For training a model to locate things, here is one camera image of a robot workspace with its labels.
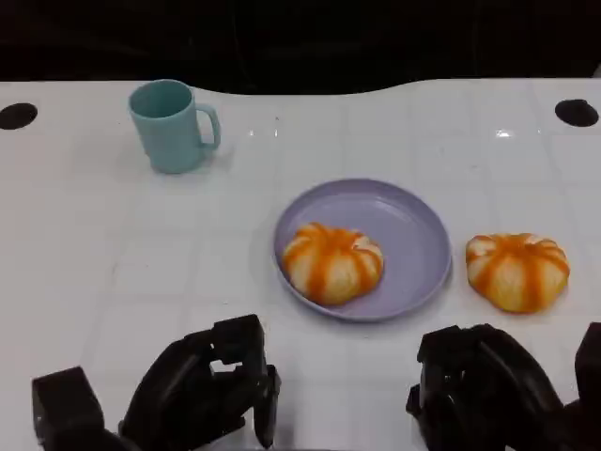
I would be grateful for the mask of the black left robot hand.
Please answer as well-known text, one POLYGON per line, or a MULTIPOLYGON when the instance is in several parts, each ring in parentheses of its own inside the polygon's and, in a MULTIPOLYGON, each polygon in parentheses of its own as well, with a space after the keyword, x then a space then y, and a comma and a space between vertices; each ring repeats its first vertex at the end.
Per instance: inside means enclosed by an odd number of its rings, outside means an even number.
POLYGON ((219 321, 171 343, 131 399, 119 434, 140 450, 195 450, 244 427, 272 447, 281 379, 257 315, 219 321))

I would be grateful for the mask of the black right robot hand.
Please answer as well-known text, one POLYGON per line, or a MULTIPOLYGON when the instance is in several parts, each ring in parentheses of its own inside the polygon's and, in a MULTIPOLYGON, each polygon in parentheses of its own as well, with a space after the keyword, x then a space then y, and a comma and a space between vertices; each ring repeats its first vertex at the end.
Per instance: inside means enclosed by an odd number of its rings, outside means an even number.
POLYGON ((430 450, 529 449, 563 404, 547 373, 489 324, 425 334, 406 411, 430 450))

